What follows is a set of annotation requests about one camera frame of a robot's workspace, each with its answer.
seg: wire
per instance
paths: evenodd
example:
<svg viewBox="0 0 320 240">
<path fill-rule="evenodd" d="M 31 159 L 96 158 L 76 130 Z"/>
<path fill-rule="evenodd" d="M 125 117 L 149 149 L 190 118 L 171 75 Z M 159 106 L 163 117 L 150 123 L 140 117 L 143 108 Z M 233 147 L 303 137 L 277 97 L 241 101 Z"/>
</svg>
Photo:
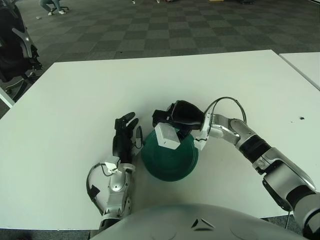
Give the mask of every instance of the wire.
<svg viewBox="0 0 320 240">
<path fill-rule="evenodd" d="M 230 97 L 230 96 L 223 96 L 223 97 L 220 97 L 220 98 L 214 100 L 214 101 L 207 107 L 207 109 L 204 111 L 204 116 L 206 116 L 207 113 L 208 113 L 208 111 L 210 110 L 210 108 L 212 108 L 212 106 L 213 106 L 213 108 L 212 108 L 212 113 L 211 113 L 211 118 L 210 118 L 210 126 L 212 125 L 212 122 L 213 122 L 213 116 L 214 116 L 215 107 L 216 107 L 217 103 L 220 102 L 220 101 L 223 100 L 223 99 L 230 99 L 230 100 L 234 101 L 234 102 L 238 105 L 238 107 L 240 108 L 240 110 L 241 110 L 243 121 L 244 121 L 245 123 L 247 123 L 247 115 L 246 115 L 246 112 L 245 112 L 244 108 L 241 106 L 241 104 L 238 102 L 238 100 L 236 100 L 235 98 Z"/>
<path fill-rule="evenodd" d="M 288 211 L 288 217 L 286 219 L 286 223 L 285 223 L 285 227 L 284 227 L 285 229 L 287 229 L 287 227 L 288 227 L 289 219 L 290 219 L 290 211 Z"/>
<path fill-rule="evenodd" d="M 105 173 L 105 170 L 104 170 L 104 166 L 105 166 L 105 165 L 106 165 L 105 163 L 101 163 L 101 165 L 100 165 L 101 168 L 102 168 L 103 175 L 105 175 L 106 177 L 110 177 L 113 173 L 111 173 L 111 174 L 109 174 L 109 175 L 106 174 L 106 173 Z"/>
<path fill-rule="evenodd" d="M 89 173 L 88 173 L 88 175 L 87 175 L 87 177 L 86 177 L 85 186 L 86 186 L 86 192 L 88 193 L 91 201 L 92 201 L 93 204 L 96 206 L 96 208 L 99 210 L 99 213 L 100 213 L 101 215 L 103 215 L 103 214 L 104 214 L 104 211 L 103 211 L 103 210 L 100 208 L 100 206 L 98 205 L 96 198 L 95 198 L 95 197 L 94 197 L 94 198 L 91 198 L 91 194 L 90 194 L 91 188 L 90 188 L 90 185 L 89 185 L 89 177 L 90 177 L 90 174 L 92 173 L 92 171 L 93 171 L 94 169 L 96 169 L 96 168 L 99 167 L 100 165 L 101 165 L 101 163 L 99 162 L 99 163 L 97 163 L 96 165 L 94 165 L 93 167 L 91 167 L 91 169 L 90 169 L 90 171 L 89 171 Z"/>
<path fill-rule="evenodd" d="M 101 207 L 98 205 L 98 203 L 97 203 L 97 200 L 96 200 L 96 196 L 94 196 L 94 197 L 92 197 L 92 194 L 91 194 L 91 190 L 92 190 L 92 188 L 94 187 L 94 186 L 92 186 L 92 188 L 90 188 L 90 185 L 89 185 L 89 177 L 90 177 L 90 175 L 91 175 L 91 173 L 93 172 L 93 170 L 95 170 L 96 168 L 98 168 L 98 167 L 100 167 L 101 166 L 101 168 L 102 168 L 102 172 L 103 172 L 103 174 L 106 176 L 106 177 L 110 177 L 113 173 L 111 173 L 111 174 L 106 174 L 105 173 L 105 170 L 104 170 L 104 167 L 103 166 L 105 166 L 106 164 L 105 163 L 101 163 L 101 162 L 99 162 L 99 163 L 97 163 L 96 165 L 94 165 L 93 167 L 91 167 L 91 169 L 90 169 L 90 171 L 89 171 L 89 173 L 88 173 L 88 175 L 87 175 L 87 177 L 86 177 L 86 182 L 85 182 L 85 187 L 86 187 L 86 192 L 87 192 L 87 194 L 89 195 L 89 197 L 90 197 L 90 199 L 91 199 L 91 201 L 93 202 L 93 204 L 96 206 L 96 208 L 99 210 L 99 213 L 101 214 L 101 215 L 103 215 L 104 214 L 104 211 L 101 209 Z"/>
</svg>

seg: gray carpet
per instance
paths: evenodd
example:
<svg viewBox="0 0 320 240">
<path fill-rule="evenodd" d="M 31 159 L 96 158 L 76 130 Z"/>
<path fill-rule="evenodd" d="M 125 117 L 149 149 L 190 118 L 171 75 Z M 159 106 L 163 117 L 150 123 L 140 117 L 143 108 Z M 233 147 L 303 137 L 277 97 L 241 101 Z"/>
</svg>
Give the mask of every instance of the gray carpet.
<svg viewBox="0 0 320 240">
<path fill-rule="evenodd" d="M 17 2 L 44 71 L 54 62 L 148 58 L 272 49 L 320 52 L 320 7 L 307 0 L 62 0 L 47 16 L 37 0 Z M 8 107 L 0 101 L 0 118 Z M 286 224 L 286 216 L 270 222 Z M 301 234 L 293 217 L 290 230 Z M 0 229 L 1 240 L 85 240 L 88 231 Z"/>
</svg>

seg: white table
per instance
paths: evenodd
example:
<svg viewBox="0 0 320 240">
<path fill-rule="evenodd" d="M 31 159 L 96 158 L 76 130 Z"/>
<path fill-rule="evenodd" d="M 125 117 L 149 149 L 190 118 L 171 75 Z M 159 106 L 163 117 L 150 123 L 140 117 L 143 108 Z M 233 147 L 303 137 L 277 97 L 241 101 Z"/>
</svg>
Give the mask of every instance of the white table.
<svg viewBox="0 0 320 240">
<path fill-rule="evenodd" d="M 279 55 L 320 90 L 320 52 L 283 53 Z"/>
<path fill-rule="evenodd" d="M 204 110 L 221 96 L 238 99 L 249 126 L 320 187 L 320 94 L 271 50 L 55 63 L 0 120 L 0 228 L 98 228 L 85 181 L 111 154 L 115 118 L 135 111 L 147 136 L 155 109 L 186 100 Z M 217 113 L 241 117 L 228 100 Z M 106 199 L 100 170 L 91 182 Z M 256 217 L 285 214 L 261 182 L 232 145 L 211 138 L 177 182 L 152 177 L 138 160 L 134 210 L 204 203 Z"/>
</svg>

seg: dark green bowl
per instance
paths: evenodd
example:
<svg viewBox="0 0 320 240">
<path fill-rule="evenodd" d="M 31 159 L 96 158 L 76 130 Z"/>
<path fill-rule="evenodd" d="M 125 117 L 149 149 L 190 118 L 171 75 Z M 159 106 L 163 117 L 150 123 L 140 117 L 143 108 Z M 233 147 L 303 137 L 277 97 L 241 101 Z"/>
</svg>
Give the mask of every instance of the dark green bowl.
<svg viewBox="0 0 320 240">
<path fill-rule="evenodd" d="M 152 131 L 142 148 L 142 160 L 152 176 L 173 182 L 192 172 L 198 161 L 198 149 L 192 135 L 187 136 L 176 150 L 159 146 L 156 132 Z"/>
</svg>

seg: black chair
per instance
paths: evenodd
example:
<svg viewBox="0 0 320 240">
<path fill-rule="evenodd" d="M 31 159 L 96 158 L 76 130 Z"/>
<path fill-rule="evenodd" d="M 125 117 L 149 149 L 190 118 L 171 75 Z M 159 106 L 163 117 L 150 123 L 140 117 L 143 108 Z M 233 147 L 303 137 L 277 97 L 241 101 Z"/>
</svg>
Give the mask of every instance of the black chair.
<svg viewBox="0 0 320 240">
<path fill-rule="evenodd" d="M 56 5 L 54 4 L 53 1 L 50 1 L 48 4 L 53 4 L 53 6 L 54 6 L 54 7 L 51 9 L 51 12 L 52 12 L 52 13 L 57 10 Z M 67 6 L 60 6 L 60 8 L 63 9 L 63 10 L 67 9 L 67 10 L 69 11 L 69 7 L 67 7 Z"/>
<path fill-rule="evenodd" d="M 5 89 L 11 94 L 12 89 L 19 88 L 12 97 L 13 101 L 22 96 L 28 83 L 33 84 L 38 79 L 33 72 L 26 75 L 28 70 L 43 68 L 38 56 L 17 6 L 14 2 L 0 0 L 0 79 L 7 83 L 14 77 L 22 77 L 19 82 Z"/>
</svg>

